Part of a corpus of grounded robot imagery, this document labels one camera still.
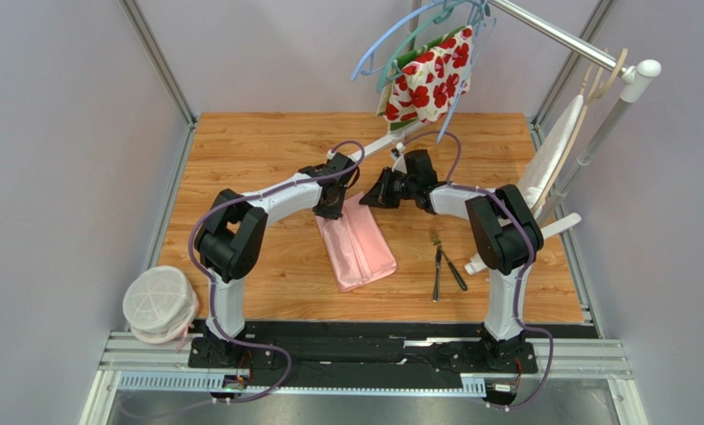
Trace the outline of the pink cloth napkin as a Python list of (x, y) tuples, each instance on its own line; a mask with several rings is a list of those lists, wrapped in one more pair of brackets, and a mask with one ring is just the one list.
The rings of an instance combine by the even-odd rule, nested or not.
[(347, 198), (343, 216), (337, 220), (316, 219), (341, 293), (379, 281), (398, 270), (398, 262), (369, 206), (360, 202), (363, 196), (359, 192)]

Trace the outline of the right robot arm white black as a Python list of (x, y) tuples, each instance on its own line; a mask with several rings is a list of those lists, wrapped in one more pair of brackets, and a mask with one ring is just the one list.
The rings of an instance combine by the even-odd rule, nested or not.
[(412, 200), (426, 213), (469, 221), (480, 260), (490, 270), (490, 297), (484, 328), (497, 342), (523, 331), (522, 309), (527, 274), (544, 246), (542, 231), (520, 189), (496, 189), (440, 181), (426, 150), (409, 151), (405, 171), (385, 167), (360, 200), (374, 208), (396, 209)]

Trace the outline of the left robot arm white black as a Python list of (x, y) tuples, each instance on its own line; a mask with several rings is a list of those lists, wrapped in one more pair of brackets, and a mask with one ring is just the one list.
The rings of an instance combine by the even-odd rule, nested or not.
[(211, 333), (233, 344), (244, 330), (245, 280), (258, 262), (267, 228), (303, 210), (340, 218), (346, 187), (362, 159), (331, 151), (324, 164), (304, 167), (268, 188), (218, 193), (188, 242), (191, 261), (210, 281)]

